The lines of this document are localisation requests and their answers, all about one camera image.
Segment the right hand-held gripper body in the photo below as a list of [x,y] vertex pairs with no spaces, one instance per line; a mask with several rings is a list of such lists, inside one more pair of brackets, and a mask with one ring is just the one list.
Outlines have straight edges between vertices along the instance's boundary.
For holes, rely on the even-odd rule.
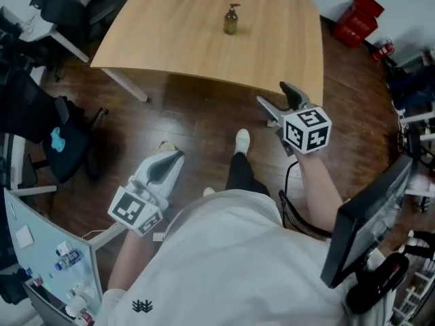
[[275,134],[287,155],[308,154],[325,148],[330,140],[332,121],[318,105],[302,103],[297,109],[280,110],[271,105],[278,129]]

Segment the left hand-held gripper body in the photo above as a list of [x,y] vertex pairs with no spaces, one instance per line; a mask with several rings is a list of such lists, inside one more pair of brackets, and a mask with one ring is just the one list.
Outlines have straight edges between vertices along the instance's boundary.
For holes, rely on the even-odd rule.
[[144,236],[163,219],[169,207],[171,181],[151,179],[147,173],[135,174],[127,185],[120,186],[108,215],[140,236]]

